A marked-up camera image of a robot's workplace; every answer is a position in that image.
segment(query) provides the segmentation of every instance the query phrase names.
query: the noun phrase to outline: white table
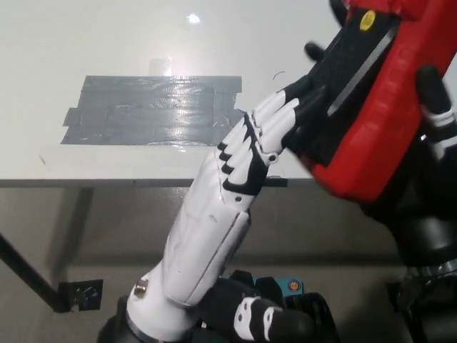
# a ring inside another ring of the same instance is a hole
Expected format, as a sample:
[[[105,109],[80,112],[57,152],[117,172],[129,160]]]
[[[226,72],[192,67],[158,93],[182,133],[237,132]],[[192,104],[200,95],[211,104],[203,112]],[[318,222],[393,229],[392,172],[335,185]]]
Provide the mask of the white table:
[[[337,31],[325,0],[8,1],[0,186],[189,185],[210,148],[60,145],[85,76],[242,76],[236,107],[250,109],[311,68],[307,41]],[[457,91],[453,76],[457,66]],[[310,178],[288,153],[269,176]]]

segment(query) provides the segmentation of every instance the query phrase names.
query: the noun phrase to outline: red object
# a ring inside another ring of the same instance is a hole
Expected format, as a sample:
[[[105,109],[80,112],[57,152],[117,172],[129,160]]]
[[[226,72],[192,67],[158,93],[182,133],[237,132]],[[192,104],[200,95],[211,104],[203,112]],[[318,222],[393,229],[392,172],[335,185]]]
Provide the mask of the red object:
[[[314,164],[311,172],[338,197],[372,202],[393,176],[421,123],[417,70],[435,64],[444,75],[457,52],[457,0],[350,0],[350,6],[395,13],[403,21],[331,163]]]

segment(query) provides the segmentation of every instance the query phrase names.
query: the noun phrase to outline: white robotic arm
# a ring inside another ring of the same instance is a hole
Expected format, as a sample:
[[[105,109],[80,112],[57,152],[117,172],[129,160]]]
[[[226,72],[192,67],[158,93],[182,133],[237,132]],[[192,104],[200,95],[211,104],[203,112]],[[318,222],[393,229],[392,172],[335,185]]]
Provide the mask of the white robotic arm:
[[[198,320],[195,306],[245,237],[249,208],[285,140],[326,98],[306,76],[246,113],[204,159],[167,239],[164,258],[132,289],[127,322],[145,342],[177,342]]]

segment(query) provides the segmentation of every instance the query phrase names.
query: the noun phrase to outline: gray floor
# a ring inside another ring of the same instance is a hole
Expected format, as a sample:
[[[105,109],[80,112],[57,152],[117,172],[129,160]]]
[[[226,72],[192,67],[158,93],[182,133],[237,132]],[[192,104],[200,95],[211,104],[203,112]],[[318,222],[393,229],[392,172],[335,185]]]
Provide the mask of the gray floor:
[[[116,300],[158,261],[186,189],[2,189],[1,233],[52,284],[104,279],[102,308],[54,314],[0,264],[0,342],[95,342]],[[384,283],[393,240],[357,206],[315,186],[265,189],[231,268],[301,277],[327,299],[343,343],[408,342]]]

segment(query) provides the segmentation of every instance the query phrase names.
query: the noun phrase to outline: table leg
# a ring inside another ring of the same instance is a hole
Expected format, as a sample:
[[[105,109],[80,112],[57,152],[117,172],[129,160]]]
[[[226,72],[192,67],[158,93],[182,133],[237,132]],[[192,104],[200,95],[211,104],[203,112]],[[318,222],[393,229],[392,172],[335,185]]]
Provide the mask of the table leg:
[[[2,235],[0,259],[55,312],[64,313],[71,310],[69,300],[59,294]]]

